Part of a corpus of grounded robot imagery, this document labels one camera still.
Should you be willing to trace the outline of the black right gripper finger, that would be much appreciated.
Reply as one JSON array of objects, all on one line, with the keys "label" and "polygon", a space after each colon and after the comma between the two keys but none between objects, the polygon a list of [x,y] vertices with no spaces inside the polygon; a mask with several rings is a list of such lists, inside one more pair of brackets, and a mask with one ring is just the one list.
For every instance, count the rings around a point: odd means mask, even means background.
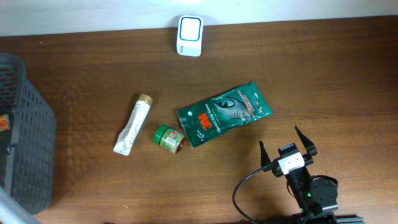
[{"label": "black right gripper finger", "polygon": [[302,144],[303,144],[303,146],[305,148],[310,148],[310,147],[314,147],[315,146],[315,144],[311,140],[309,140],[309,138],[306,137],[301,132],[301,130],[299,130],[299,128],[297,126],[294,126],[294,128],[295,128],[295,130],[296,130],[296,132],[297,132],[297,134],[298,134],[298,136],[299,136],[299,138],[300,138],[300,140],[301,140],[301,142],[302,142]]},{"label": "black right gripper finger", "polygon": [[262,141],[259,141],[259,147],[261,151],[261,167],[268,166],[271,163],[271,160],[268,156],[268,153],[266,152],[264,143]]}]

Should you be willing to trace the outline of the green 3M gloves packet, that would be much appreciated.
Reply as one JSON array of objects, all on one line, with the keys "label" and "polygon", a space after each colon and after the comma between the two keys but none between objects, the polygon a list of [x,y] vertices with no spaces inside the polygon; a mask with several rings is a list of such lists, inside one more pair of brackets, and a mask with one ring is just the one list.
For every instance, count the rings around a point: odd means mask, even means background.
[{"label": "green 3M gloves packet", "polygon": [[182,129],[193,148],[271,114],[272,110],[254,82],[177,110]]}]

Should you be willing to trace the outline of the green lidded jar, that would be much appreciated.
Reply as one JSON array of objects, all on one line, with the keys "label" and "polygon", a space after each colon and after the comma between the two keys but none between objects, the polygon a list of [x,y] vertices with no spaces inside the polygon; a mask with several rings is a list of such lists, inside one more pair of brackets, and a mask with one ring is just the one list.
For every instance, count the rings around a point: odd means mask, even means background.
[{"label": "green lidded jar", "polygon": [[154,142],[173,154],[181,150],[185,140],[184,134],[164,124],[158,128],[154,135]]}]

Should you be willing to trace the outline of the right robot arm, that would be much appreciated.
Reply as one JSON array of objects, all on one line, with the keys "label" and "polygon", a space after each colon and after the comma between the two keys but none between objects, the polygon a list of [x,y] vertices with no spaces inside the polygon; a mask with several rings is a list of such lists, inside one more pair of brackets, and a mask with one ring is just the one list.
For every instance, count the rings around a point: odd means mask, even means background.
[{"label": "right robot arm", "polygon": [[306,150],[301,154],[295,143],[278,149],[279,157],[270,160],[264,143],[260,142],[261,168],[271,171],[275,177],[284,176],[288,191],[293,195],[301,210],[293,215],[293,223],[364,223],[362,217],[336,217],[338,209],[338,181],[327,175],[310,175],[307,166],[313,164],[317,155],[315,144],[298,127],[295,130]]}]

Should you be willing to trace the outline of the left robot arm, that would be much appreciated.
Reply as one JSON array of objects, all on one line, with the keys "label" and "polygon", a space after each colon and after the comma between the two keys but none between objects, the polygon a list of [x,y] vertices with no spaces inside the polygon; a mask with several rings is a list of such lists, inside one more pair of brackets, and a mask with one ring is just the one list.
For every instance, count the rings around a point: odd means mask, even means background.
[{"label": "left robot arm", "polygon": [[1,223],[40,224],[38,220],[29,215],[3,189],[1,189]]}]

